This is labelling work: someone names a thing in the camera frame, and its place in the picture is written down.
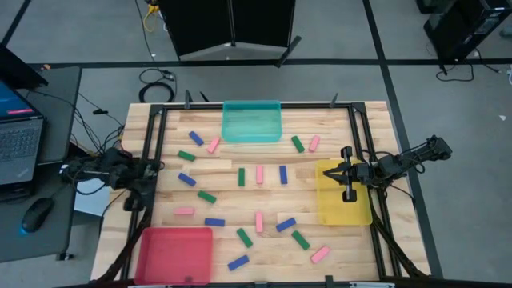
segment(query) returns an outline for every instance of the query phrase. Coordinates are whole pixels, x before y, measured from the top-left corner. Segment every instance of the yellow cable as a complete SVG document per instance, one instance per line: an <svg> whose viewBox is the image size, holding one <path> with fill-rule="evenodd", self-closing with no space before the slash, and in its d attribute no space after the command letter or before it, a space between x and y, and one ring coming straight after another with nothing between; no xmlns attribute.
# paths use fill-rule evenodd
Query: yellow cable
<svg viewBox="0 0 512 288"><path fill-rule="evenodd" d="M148 17L149 17L151 14L153 14L153 13L157 13L159 10L160 10L160 9L159 9L159 7L158 7L158 6L153 6L153 5L151 5L151 4L149 4L149 5L147 6L147 14L146 14L146 16L144 17L144 20L142 21L142 22L143 22L143 24L144 24L144 29L145 29L147 32L150 32L150 33L151 33L151 32L153 32L153 31L154 31L154 27L155 27L155 26L156 26L156 24L157 24L157 17L158 17L158 16L157 16L157 15L155 15L155 16L154 16L154 25L153 25L153 28L151 28L151 29L150 29L150 28L148 28L148 26L147 26L147 24L146 24L146 20L148 19Z"/></svg>

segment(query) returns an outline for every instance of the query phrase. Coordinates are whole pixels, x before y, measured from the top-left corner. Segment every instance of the gray carpet floor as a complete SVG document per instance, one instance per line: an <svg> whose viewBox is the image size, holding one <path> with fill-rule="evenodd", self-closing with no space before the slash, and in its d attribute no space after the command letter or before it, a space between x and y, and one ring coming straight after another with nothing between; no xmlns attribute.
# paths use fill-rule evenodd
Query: gray carpet floor
<svg viewBox="0 0 512 288"><path fill-rule="evenodd" d="M143 12L146 7L139 0ZM433 49L422 31L428 16L412 0L370 0L387 59L431 59ZM22 0L2 4L0 36L8 30ZM512 58L512 41L498 32L479 47L484 58ZM359 0L297 0L294 34L303 41L292 58L376 59L370 26ZM148 42L157 61L175 61L170 38L158 20ZM28 63L150 61L138 12L122 0L33 0L8 47ZM201 59L273 58L258 50L221 50ZM445 278L512 282L512 85L505 71L496 74L476 65L472 82L440 82L437 66L391 66L390 73L411 145L436 134L454 150L447 162L429 163L420 183ZM168 68L178 76L177 101L184 91L211 101L279 99L283 101L388 101L379 66L224 66ZM142 68L85 69L80 91L121 120L138 101ZM449 77L469 77L460 66ZM167 98L164 90L148 93L151 101ZM92 106L78 108L100 138L116 128L92 115ZM83 129L73 130L91 146ZM56 262L54 256L0 264L1 287L51 287L89 280L97 245L98 220L79 214L69 252L76 259Z"/></svg>

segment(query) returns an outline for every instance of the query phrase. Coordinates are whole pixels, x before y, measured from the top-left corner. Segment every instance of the blue block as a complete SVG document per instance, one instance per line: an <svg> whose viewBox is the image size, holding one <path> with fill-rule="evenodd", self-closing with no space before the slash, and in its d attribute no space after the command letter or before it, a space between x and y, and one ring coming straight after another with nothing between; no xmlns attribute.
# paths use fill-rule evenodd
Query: blue block
<svg viewBox="0 0 512 288"><path fill-rule="evenodd" d="M228 268L230 268L230 271L233 271L246 263L249 263L249 257L247 255L243 255L240 258L228 264L227 266Z"/></svg>
<svg viewBox="0 0 512 288"><path fill-rule="evenodd" d="M281 184L288 184L288 176L286 176L286 166L280 166L279 173L281 175Z"/></svg>
<svg viewBox="0 0 512 288"><path fill-rule="evenodd" d="M286 228L290 228L290 227L292 227L292 226L293 226L293 225L295 225L295 224L297 224L297 223L296 223L296 221L295 221L295 218L293 218L293 217L292 217L292 218L290 218L290 219L288 219L288 220L284 221L284 222L283 222L283 223L281 223L281 224L277 224L277 225L276 225L276 228L278 229L278 232L281 232L281 231L283 231L284 229L286 229Z"/></svg>
<svg viewBox="0 0 512 288"><path fill-rule="evenodd" d="M205 218L205 225L224 227L226 220L217 218Z"/></svg>
<svg viewBox="0 0 512 288"><path fill-rule="evenodd" d="M180 180L182 180L183 182L185 182L186 184L190 185L190 186L195 186L196 181L195 181L195 180L193 180L192 178L190 178L190 177L186 176L186 175L185 175L185 174L183 174L183 173L180 173L180 174L178 175L178 178L179 178Z"/></svg>
<svg viewBox="0 0 512 288"><path fill-rule="evenodd" d="M196 144L198 144L198 146L201 146L202 144L204 144L204 141L201 139L201 137L199 137L199 135L197 135L195 132L191 131L189 133L189 136L192 138L192 140L194 140L194 142Z"/></svg>

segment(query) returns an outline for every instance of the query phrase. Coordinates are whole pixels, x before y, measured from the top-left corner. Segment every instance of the laptop screen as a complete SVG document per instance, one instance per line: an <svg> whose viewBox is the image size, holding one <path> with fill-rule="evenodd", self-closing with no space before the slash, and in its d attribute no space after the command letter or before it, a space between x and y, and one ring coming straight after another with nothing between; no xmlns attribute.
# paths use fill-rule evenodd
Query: laptop screen
<svg viewBox="0 0 512 288"><path fill-rule="evenodd" d="M0 119L29 117L36 114L37 112L23 101L19 94L0 81Z"/></svg>

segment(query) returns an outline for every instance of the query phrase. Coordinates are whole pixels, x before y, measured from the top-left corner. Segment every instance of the wooden tabletop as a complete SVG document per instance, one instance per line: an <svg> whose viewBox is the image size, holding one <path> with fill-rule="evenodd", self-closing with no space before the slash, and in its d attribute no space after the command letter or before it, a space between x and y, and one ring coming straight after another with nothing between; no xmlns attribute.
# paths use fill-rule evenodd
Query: wooden tabletop
<svg viewBox="0 0 512 288"><path fill-rule="evenodd" d="M144 143L149 104L132 104L122 140L124 149L140 156ZM367 114L376 150L398 153L390 114L385 102L366 102ZM362 124L358 120L363 148ZM154 135L158 133L155 125ZM158 176L152 226L203 226L204 218L224 218L225 227L212 227L214 255L212 282L318 282L325 275L335 281L377 280L374 250L368 226L321 226L317 220L314 165L319 159L338 159L344 146L354 146L348 113L342 109L282 110L282 137L278 143L230 144L221 140L213 154L206 152L210 141L221 135L221 110L172 110L167 116L162 160L166 164ZM198 147L189 138L198 133L205 145ZM321 137L314 153L307 151L314 135ZM292 141L297 135L306 152L299 154ZM177 157L184 150L197 156L194 162ZM264 183L256 184L256 165L264 166ZM288 185L281 185L280 165L288 169ZM238 187L238 168L246 169L246 185ZM178 180L183 172L198 184L190 187ZM396 186L408 190L405 179ZM215 204L200 199L199 190L217 197ZM118 195L113 191L111 199ZM407 195L388 189L387 205L397 243L416 266L429 273L418 220ZM122 195L106 213L91 279L105 273L126 243L130 213L122 210L127 194ZM173 209L193 206L193 217L174 216ZM254 213L264 214L264 232L256 234ZM278 233L277 223L295 217L295 229L311 244L304 251L290 236L293 230ZM247 249L237 236L243 228L254 245ZM386 270L392 273L386 243L381 239ZM322 246L330 254L318 264L311 255ZM249 255L250 262L229 272L227 264ZM134 276L138 248L134 249L130 276Z"/></svg>

